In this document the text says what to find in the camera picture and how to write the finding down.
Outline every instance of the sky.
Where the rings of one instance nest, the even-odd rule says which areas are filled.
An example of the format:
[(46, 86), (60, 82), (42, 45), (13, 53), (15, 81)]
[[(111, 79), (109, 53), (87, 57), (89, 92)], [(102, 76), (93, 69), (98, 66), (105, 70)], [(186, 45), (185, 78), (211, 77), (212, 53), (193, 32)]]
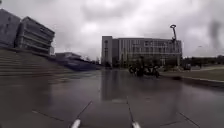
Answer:
[(183, 56), (224, 55), (223, 0), (2, 0), (56, 32), (55, 52), (96, 59), (102, 36), (166, 38), (177, 25)]

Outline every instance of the lamp post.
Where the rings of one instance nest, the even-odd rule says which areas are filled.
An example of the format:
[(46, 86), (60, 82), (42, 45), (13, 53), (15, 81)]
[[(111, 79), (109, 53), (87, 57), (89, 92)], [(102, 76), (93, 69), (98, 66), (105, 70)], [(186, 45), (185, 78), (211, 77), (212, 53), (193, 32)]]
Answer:
[(173, 34), (174, 34), (174, 39), (175, 39), (175, 40), (177, 39), (176, 30), (175, 30), (176, 27), (177, 27), (177, 26), (176, 26), (175, 24), (173, 24), (173, 25), (170, 26), (170, 28), (173, 29)]
[[(176, 43), (176, 41), (177, 41), (177, 34), (176, 34), (176, 30), (175, 30), (176, 27), (177, 27), (177, 26), (176, 26), (175, 24), (173, 24), (173, 25), (170, 26), (170, 28), (173, 29), (174, 37), (172, 38), (172, 41), (173, 41), (174, 43)], [(180, 55), (177, 55), (177, 66), (180, 67)]]

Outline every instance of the multi-story building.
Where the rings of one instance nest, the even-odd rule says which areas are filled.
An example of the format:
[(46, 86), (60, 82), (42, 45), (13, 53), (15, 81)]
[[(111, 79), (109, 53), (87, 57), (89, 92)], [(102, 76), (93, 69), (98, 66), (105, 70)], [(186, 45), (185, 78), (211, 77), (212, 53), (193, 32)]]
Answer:
[(0, 9), (0, 46), (14, 47), (17, 30), (19, 28), (20, 18)]
[(26, 17), (21, 21), (16, 46), (37, 53), (49, 54), (55, 33)]
[(177, 63), (182, 58), (182, 44), (180, 40), (156, 38), (113, 38), (102, 37), (102, 64), (130, 62), (144, 57), (145, 60), (176, 59)]

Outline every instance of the road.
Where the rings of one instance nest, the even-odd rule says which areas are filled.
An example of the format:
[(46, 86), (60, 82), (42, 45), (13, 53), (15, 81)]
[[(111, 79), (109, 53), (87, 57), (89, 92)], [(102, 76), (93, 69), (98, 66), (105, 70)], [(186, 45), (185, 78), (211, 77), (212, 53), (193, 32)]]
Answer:
[(223, 128), (224, 90), (126, 71), (0, 78), (2, 128)]

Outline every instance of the pole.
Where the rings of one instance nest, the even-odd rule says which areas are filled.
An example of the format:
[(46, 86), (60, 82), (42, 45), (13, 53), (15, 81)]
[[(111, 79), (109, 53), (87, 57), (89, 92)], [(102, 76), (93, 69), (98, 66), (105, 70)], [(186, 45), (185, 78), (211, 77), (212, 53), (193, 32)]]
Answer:
[[(173, 29), (174, 43), (175, 43), (175, 44), (177, 43), (177, 35), (176, 35), (176, 30), (175, 30), (176, 27), (177, 27), (177, 26), (174, 25), (174, 24), (170, 26), (170, 28)], [(179, 55), (179, 54), (177, 54), (177, 66), (180, 67), (180, 55)]]

